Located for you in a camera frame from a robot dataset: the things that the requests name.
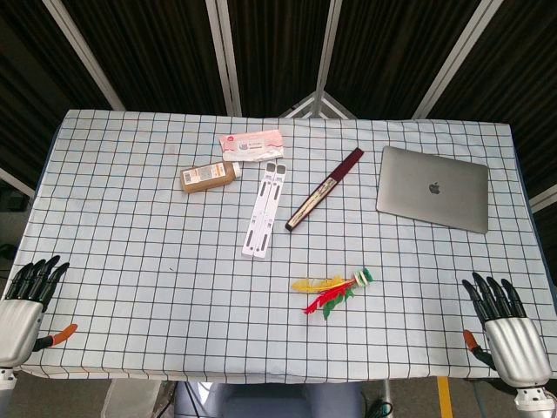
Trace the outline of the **dark red folding fan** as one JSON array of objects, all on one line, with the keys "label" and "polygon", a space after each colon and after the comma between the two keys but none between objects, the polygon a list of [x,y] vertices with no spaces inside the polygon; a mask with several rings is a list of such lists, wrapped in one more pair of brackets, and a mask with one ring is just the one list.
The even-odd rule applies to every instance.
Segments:
[{"label": "dark red folding fan", "polygon": [[285,224],[287,231],[292,232],[311,211],[326,198],[345,175],[359,162],[364,152],[355,148],[310,194],[298,210],[288,219]]}]

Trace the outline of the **colourful feather shuttlecock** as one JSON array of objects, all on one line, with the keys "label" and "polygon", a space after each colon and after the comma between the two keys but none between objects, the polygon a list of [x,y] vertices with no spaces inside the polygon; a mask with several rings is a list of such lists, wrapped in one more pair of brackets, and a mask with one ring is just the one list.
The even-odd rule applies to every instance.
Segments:
[{"label": "colourful feather shuttlecock", "polygon": [[298,293],[315,294],[315,300],[303,309],[305,315],[322,311],[324,320],[340,303],[346,302],[354,296],[358,287],[367,287],[373,282],[373,277],[367,268],[362,268],[353,274],[350,279],[334,276],[331,279],[300,279],[291,284],[292,290]]}]

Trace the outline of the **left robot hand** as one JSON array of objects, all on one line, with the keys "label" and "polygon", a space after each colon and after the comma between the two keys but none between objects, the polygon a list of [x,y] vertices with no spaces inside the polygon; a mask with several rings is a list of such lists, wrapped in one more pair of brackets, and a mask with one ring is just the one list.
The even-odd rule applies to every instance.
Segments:
[{"label": "left robot hand", "polygon": [[70,267],[60,257],[23,266],[0,299],[0,370],[19,367],[31,354],[68,340],[77,325],[70,324],[58,334],[38,335],[44,314],[58,282]]}]

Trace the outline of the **white framed dark partition screen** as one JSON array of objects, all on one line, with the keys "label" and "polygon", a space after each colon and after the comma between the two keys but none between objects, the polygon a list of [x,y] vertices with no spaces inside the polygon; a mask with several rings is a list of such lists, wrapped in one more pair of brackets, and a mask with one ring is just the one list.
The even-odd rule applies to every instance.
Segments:
[{"label": "white framed dark partition screen", "polygon": [[0,172],[34,188],[71,109],[511,125],[557,212],[557,0],[0,0]]}]

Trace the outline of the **white checked tablecloth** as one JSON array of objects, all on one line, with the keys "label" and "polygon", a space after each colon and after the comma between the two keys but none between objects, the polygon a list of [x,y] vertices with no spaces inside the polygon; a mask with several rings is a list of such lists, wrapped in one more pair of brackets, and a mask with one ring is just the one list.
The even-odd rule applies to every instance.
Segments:
[{"label": "white checked tablecloth", "polygon": [[[284,190],[271,245],[242,254],[263,164],[187,194],[179,172],[218,161],[228,133],[277,129]],[[382,149],[397,146],[486,165],[489,229],[470,233],[376,211]],[[289,232],[288,219],[355,149],[364,154]],[[60,122],[14,262],[70,264],[40,326],[77,331],[23,370],[48,378],[345,382],[482,378],[466,350],[483,340],[462,280],[510,280],[557,378],[553,290],[507,125],[463,121],[230,118],[70,110]],[[358,287],[324,320],[300,279]]]}]

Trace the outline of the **white folding laptop stand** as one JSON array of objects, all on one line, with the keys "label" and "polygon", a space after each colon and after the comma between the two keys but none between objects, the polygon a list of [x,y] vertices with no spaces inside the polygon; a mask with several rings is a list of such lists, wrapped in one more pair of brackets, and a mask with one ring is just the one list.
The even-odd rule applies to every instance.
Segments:
[{"label": "white folding laptop stand", "polygon": [[273,224],[286,177],[286,166],[267,163],[259,184],[252,216],[245,235],[242,254],[261,258],[271,242]]}]

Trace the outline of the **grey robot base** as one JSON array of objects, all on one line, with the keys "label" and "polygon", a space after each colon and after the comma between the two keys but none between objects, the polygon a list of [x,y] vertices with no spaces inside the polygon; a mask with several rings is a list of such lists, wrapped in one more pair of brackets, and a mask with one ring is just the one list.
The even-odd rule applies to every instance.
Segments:
[{"label": "grey robot base", "polygon": [[174,418],[362,418],[359,383],[180,382]]}]

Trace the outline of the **pink white plastic packet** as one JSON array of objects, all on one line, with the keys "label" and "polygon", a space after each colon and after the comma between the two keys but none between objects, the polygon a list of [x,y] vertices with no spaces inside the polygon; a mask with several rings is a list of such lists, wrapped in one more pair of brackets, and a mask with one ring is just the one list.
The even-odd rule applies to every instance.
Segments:
[{"label": "pink white plastic packet", "polygon": [[223,160],[261,162],[284,157],[284,141],[279,130],[231,133],[219,138]]}]

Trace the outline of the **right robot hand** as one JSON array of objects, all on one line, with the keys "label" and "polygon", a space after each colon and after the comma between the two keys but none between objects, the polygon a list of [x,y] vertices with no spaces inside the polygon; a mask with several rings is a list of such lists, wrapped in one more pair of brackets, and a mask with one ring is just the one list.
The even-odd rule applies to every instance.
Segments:
[{"label": "right robot hand", "polygon": [[529,389],[547,384],[553,374],[547,351],[515,287],[506,279],[496,281],[476,272],[472,277],[473,281],[463,280],[462,285],[473,303],[488,349],[465,329],[468,351],[510,387]]}]

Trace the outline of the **brown juice bottle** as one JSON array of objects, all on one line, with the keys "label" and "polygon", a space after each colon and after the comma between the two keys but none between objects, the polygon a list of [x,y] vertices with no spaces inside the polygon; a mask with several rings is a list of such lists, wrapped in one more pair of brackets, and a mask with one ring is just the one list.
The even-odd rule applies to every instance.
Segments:
[{"label": "brown juice bottle", "polygon": [[179,177],[183,190],[193,193],[228,185],[241,175],[239,162],[221,161],[182,170]]}]

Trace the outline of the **grey apple laptop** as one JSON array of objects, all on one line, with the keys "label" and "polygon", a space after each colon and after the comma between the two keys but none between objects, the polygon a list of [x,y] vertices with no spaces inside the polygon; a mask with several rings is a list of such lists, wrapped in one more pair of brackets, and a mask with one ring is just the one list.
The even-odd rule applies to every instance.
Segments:
[{"label": "grey apple laptop", "polygon": [[485,165],[387,146],[382,152],[376,208],[487,233],[488,181]]}]

